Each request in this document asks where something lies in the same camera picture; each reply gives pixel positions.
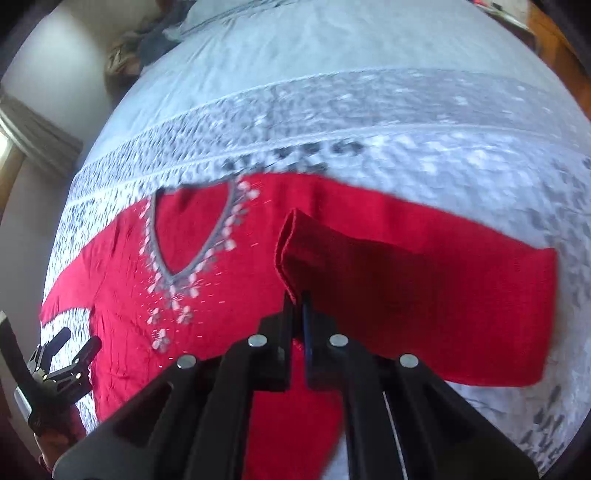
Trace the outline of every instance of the gray piping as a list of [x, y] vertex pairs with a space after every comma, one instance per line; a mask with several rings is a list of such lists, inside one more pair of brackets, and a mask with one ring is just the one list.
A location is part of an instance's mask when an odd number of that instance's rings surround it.
[[[214, 181], [207, 184], [201, 184], [200, 188], [206, 188], [213, 185], [219, 184], [219, 181]], [[191, 272], [195, 269], [197, 264], [203, 261], [203, 257], [205, 252], [209, 250], [215, 243], [216, 237], [219, 235], [220, 230], [222, 229], [223, 223], [228, 218], [230, 211], [232, 210], [232, 205], [236, 198], [236, 182], [232, 179], [227, 181], [228, 183], [228, 199], [226, 200], [226, 205], [224, 206], [222, 213], [217, 220], [215, 227], [212, 230], [212, 233], [209, 234], [206, 242], [201, 247], [201, 250], [197, 255], [189, 262], [189, 264], [183, 268], [180, 272], [172, 274], [168, 267], [164, 263], [162, 258], [162, 253], [160, 252], [160, 245], [158, 244], [158, 238], [156, 237], [156, 201], [158, 199], [158, 194], [165, 190], [165, 189], [158, 189], [152, 194], [151, 203], [150, 203], [150, 211], [148, 212], [150, 218], [150, 243], [152, 247], [152, 252], [154, 252], [155, 258], [154, 261], [158, 264], [158, 269], [162, 274], [163, 280], [166, 282], [167, 285], [172, 285], [174, 282], [179, 280], [180, 278], [187, 277], [191, 274]]]

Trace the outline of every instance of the white bedspread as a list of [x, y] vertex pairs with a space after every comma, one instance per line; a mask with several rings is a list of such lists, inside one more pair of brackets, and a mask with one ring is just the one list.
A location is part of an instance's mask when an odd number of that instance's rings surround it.
[[[321, 173], [554, 246], [544, 379], [454, 385], [545, 472], [591, 406], [588, 120], [539, 59], [465, 0], [244, 3], [190, 15], [170, 32], [183, 44], [114, 112], [73, 182], [46, 293], [122, 209], [161, 186], [242, 170]], [[88, 337], [87, 312], [59, 316], [43, 339], [62, 326], [73, 339], [54, 368]], [[80, 409], [91, 429], [92, 399]], [[343, 455], [327, 477], [346, 476]]]

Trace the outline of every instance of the gray patterned band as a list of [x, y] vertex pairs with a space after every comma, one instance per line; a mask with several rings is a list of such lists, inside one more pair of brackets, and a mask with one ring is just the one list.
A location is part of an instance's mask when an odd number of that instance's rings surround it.
[[69, 202], [184, 163], [397, 125], [514, 129], [589, 152], [585, 122], [542, 90], [488, 74], [392, 69], [327, 74], [238, 93], [147, 130], [85, 165]]

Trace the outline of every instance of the red fabric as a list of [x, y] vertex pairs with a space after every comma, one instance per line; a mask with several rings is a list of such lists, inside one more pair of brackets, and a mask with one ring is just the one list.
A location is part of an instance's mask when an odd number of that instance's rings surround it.
[[[554, 313], [555, 252], [400, 203], [407, 214], [396, 226], [417, 253], [347, 237], [293, 211], [275, 259], [292, 298], [309, 290], [315, 308], [338, 319], [346, 335], [382, 356], [414, 353], [446, 380], [537, 382]], [[451, 231], [446, 249], [441, 233]], [[423, 235], [430, 241], [420, 245]], [[496, 252], [485, 250], [493, 245]]]
[[[541, 377], [552, 250], [317, 176], [257, 174], [239, 186], [233, 213], [222, 217], [226, 184], [159, 195], [156, 240], [172, 273], [204, 242], [219, 241], [206, 249], [206, 266], [174, 289], [150, 290], [163, 271], [144, 251], [150, 200], [121, 212], [56, 281], [42, 322], [87, 307], [90, 332], [103, 342], [92, 365], [99, 420], [183, 353], [211, 358], [254, 333], [261, 317], [281, 310], [281, 280], [293, 295], [310, 289], [318, 308], [374, 352], [418, 353], [448, 380], [525, 385]], [[223, 234], [212, 236], [216, 224]], [[248, 478], [317, 478], [335, 446], [338, 397], [305, 389], [301, 362], [296, 350], [288, 394], [255, 396]]]

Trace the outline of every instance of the v-neck collar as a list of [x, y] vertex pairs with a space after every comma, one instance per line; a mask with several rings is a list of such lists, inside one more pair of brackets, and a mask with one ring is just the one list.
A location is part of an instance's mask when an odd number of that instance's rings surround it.
[[164, 281], [168, 285], [174, 284], [181, 278], [186, 278], [190, 275], [194, 270], [195, 267], [204, 260], [206, 252], [214, 246], [216, 242], [216, 238], [220, 234], [220, 231], [223, 228], [224, 222], [232, 213], [232, 206], [236, 200], [236, 182], [233, 179], [230, 179], [225, 182], [212, 182], [205, 185], [200, 185], [199, 188], [207, 188], [212, 187], [214, 185], [219, 185], [220, 183], [226, 183], [228, 185], [228, 199], [226, 200], [226, 204], [222, 210], [222, 213], [217, 220], [212, 232], [209, 234], [209, 237], [202, 245], [201, 249], [198, 251], [197, 255], [193, 257], [193, 259], [189, 262], [189, 264], [184, 267], [180, 272], [173, 274], [166, 263], [162, 258], [162, 252], [160, 251], [160, 245], [158, 244], [158, 237], [156, 236], [156, 208], [157, 208], [157, 201], [158, 196], [166, 191], [165, 188], [161, 188], [156, 190], [152, 194], [152, 198], [150, 200], [150, 209], [148, 210], [148, 229], [150, 232], [150, 243], [151, 243], [151, 250], [154, 254], [154, 258], [152, 259], [158, 265], [158, 270], [162, 274]]

